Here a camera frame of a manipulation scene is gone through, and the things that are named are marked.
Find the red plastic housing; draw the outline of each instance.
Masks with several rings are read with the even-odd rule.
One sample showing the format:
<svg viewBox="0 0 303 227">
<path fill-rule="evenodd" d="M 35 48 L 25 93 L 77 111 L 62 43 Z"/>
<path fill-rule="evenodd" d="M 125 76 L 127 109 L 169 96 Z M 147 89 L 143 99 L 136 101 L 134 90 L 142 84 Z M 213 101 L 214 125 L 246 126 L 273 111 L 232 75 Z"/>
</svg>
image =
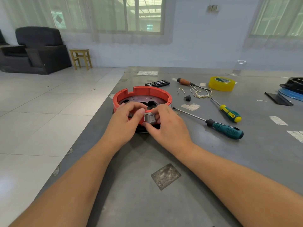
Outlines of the red plastic housing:
<svg viewBox="0 0 303 227">
<path fill-rule="evenodd" d="M 118 91 L 113 98 L 114 104 L 114 112 L 116 112 L 117 108 L 120 106 L 119 102 L 125 98 L 132 96 L 154 96 L 161 98 L 166 101 L 166 105 L 170 106 L 172 104 L 172 96 L 167 92 L 160 88 L 149 87 L 149 86 L 137 86 L 134 87 L 134 91 L 128 92 L 127 88 Z M 139 124 L 142 125 L 144 122 L 144 117 L 140 120 Z"/>
</svg>

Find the tiled floor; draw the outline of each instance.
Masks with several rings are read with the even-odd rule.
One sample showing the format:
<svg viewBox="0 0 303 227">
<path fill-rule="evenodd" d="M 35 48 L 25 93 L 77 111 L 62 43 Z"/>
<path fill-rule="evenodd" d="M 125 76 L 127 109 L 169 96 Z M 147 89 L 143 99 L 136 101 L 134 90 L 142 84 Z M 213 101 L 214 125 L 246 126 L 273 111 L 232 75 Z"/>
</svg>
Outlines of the tiled floor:
<svg viewBox="0 0 303 227">
<path fill-rule="evenodd" d="M 0 72 L 0 227 L 33 201 L 123 73 Z"/>
</svg>

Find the workbench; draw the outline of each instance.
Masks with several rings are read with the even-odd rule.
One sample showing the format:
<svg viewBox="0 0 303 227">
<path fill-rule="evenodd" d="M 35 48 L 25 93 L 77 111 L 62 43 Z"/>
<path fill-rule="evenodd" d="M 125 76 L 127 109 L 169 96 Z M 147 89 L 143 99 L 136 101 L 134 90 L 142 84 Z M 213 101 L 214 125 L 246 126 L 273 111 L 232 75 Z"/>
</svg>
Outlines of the workbench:
<svg viewBox="0 0 303 227">
<path fill-rule="evenodd" d="M 137 76 L 138 71 L 159 71 L 158 76 Z M 195 98 L 189 87 L 172 79 L 184 78 L 193 83 L 208 83 L 211 76 L 225 76 L 237 84 L 231 92 L 213 91 L 221 104 L 237 111 L 242 121 L 236 126 L 244 131 L 240 140 L 230 139 L 207 127 L 203 121 L 179 113 L 186 123 L 193 142 L 218 156 L 244 165 L 303 194 L 303 143 L 287 131 L 303 131 L 303 102 L 290 99 L 292 107 L 276 105 L 264 92 L 277 93 L 279 84 L 287 79 L 284 72 L 129 67 L 111 94 L 158 80 L 170 85 L 161 89 L 172 95 L 172 105 L 204 119 L 213 119 L 234 126 L 209 98 Z M 191 102 L 177 93 L 182 87 Z M 189 111 L 182 104 L 201 107 Z M 112 116 L 113 103 L 108 97 L 59 165 L 59 174 L 52 175 L 39 195 L 54 183 L 102 137 Z M 277 116 L 288 126 L 277 125 L 269 117 Z M 171 163 L 181 177 L 160 191 L 151 174 Z M 173 155 L 161 147 L 149 134 L 135 134 L 114 156 L 100 186 L 87 226 L 241 226 L 207 186 Z"/>
</svg>

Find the hand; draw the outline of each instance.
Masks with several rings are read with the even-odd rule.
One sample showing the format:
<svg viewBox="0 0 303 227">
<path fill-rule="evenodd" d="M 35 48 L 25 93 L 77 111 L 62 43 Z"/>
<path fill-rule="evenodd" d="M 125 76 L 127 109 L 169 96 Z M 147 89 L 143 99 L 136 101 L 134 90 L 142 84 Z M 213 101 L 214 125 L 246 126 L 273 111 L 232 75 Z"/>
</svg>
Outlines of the hand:
<svg viewBox="0 0 303 227">
<path fill-rule="evenodd" d="M 161 128 L 158 130 L 144 122 L 146 130 L 153 138 L 173 155 L 193 145 L 188 129 L 183 121 L 169 106 L 160 104 L 151 111 L 156 115 Z"/>
<path fill-rule="evenodd" d="M 134 132 L 136 131 L 138 123 L 143 117 L 146 108 L 146 105 L 139 102 L 121 104 L 112 115 L 102 140 L 113 145 L 116 151 L 118 151 L 134 136 Z M 128 115 L 130 111 L 134 109 L 137 111 L 132 119 L 129 120 Z"/>
</svg>

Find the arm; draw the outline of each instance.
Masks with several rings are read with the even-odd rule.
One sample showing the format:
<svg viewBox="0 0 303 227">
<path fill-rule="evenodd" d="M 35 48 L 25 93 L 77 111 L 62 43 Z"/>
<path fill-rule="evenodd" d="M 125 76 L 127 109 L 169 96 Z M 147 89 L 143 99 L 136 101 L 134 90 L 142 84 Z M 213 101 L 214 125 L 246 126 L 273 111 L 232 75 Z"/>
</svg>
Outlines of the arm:
<svg viewBox="0 0 303 227">
<path fill-rule="evenodd" d="M 100 141 L 36 199 L 10 227 L 86 226 L 109 162 L 132 138 L 146 107 L 136 102 L 120 106 Z M 139 109 L 129 121 L 127 116 L 134 108 L 144 109 Z"/>
<path fill-rule="evenodd" d="M 245 227 L 301 226 L 303 197 L 289 188 L 193 144 L 186 125 L 166 105 L 153 111 L 161 129 L 148 132 L 194 172 Z"/>
</svg>

